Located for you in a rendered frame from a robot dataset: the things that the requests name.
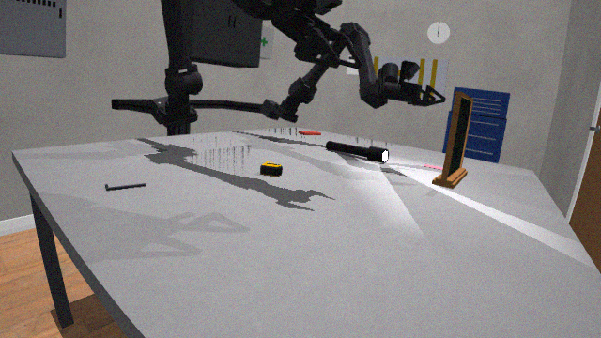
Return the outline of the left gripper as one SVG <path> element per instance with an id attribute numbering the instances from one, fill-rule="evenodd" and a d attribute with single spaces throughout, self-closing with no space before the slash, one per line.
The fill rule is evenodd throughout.
<path id="1" fill-rule="evenodd" d="M 445 102 L 445 100 L 446 100 L 445 97 L 443 97 L 439 92 L 437 92 L 430 85 L 427 85 L 426 86 L 426 90 L 424 91 L 424 90 L 422 90 L 422 86 L 419 85 L 419 84 L 417 84 L 415 95 L 414 94 L 400 92 L 400 90 L 401 90 L 401 85 L 399 84 L 398 96 L 397 96 L 396 100 L 407 102 L 408 104 L 412 104 L 413 106 L 424 106 L 425 107 L 425 106 L 430 106 L 430 105 L 442 103 L 442 102 Z M 435 95 L 437 95 L 438 97 L 440 97 L 441 100 L 436 100 L 435 97 L 433 97 L 432 95 L 430 95 L 431 92 L 434 93 Z M 420 98 L 420 93 L 423 93 L 423 98 L 422 99 Z M 429 101 L 431 101 L 431 102 L 429 102 Z"/>

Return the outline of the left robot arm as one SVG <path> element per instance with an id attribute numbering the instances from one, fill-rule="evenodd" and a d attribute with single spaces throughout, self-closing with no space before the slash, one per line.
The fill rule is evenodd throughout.
<path id="1" fill-rule="evenodd" d="M 402 62 L 399 82 L 398 66 L 394 63 L 384 64 L 382 68 L 378 70 L 377 78 L 369 49 L 371 41 L 368 37 L 368 33 L 357 23 L 353 22 L 342 23 L 340 28 L 339 32 L 345 33 L 349 37 L 357 56 L 362 62 L 358 69 L 361 100 L 377 109 L 380 106 L 387 104 L 388 100 L 396 100 L 399 84 L 401 84 L 400 92 L 415 95 L 417 84 L 404 82 L 406 79 L 411 80 L 414 74 L 420 69 L 415 62 Z M 316 84 L 328 68 L 329 67 L 315 64 L 305 76 L 302 78 L 299 77 L 299 79 L 289 87 L 289 96 L 287 96 L 281 105 L 275 103 L 274 107 L 283 115 L 297 119 L 298 116 L 295 115 L 298 111 L 297 108 L 301 103 L 308 104 L 312 101 L 317 92 L 317 88 L 315 88 Z"/>

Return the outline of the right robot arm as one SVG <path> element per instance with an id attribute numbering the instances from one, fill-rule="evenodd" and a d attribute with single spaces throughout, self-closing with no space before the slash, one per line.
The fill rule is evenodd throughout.
<path id="1" fill-rule="evenodd" d="M 272 25 L 285 35 L 288 24 L 300 34 L 308 23 L 331 27 L 315 14 L 324 15 L 343 4 L 342 0 L 231 1 L 253 18 L 271 20 Z M 161 0 L 161 3 L 169 53 L 169 68 L 165 69 L 164 85 L 169 97 L 165 105 L 158 107 L 158 112 L 167 123 L 172 123 L 197 115 L 197 111 L 190 105 L 189 95 L 199 94 L 203 80 L 197 65 L 192 64 L 188 54 L 180 0 Z M 183 69 L 187 71 L 179 73 Z"/>

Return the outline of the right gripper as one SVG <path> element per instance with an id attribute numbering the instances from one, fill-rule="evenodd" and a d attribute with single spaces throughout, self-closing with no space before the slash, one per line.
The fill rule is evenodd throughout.
<path id="1" fill-rule="evenodd" d="M 349 37 L 334 28 L 315 23 L 308 23 L 306 24 L 302 34 L 300 34 L 288 24 L 286 33 L 289 38 L 294 40 L 296 43 L 298 42 L 294 48 L 294 52 L 296 53 L 295 57 L 300 61 L 315 63 L 336 69 L 339 67 L 339 65 L 359 69 L 362 64 Z M 331 47 L 328 41 L 335 41 L 333 47 Z M 340 53 L 343 51 L 345 46 L 347 46 L 347 49 L 352 55 L 355 63 L 340 59 Z M 328 53 L 330 56 L 329 60 L 316 58 L 318 54 L 324 56 L 326 53 Z"/>

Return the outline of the yellow tape measure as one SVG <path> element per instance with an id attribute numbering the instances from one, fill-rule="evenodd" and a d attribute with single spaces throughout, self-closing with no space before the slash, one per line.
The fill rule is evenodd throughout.
<path id="1" fill-rule="evenodd" d="M 274 162 L 265 162 L 260 166 L 260 173 L 267 176 L 279 176 L 283 172 L 283 166 Z"/>

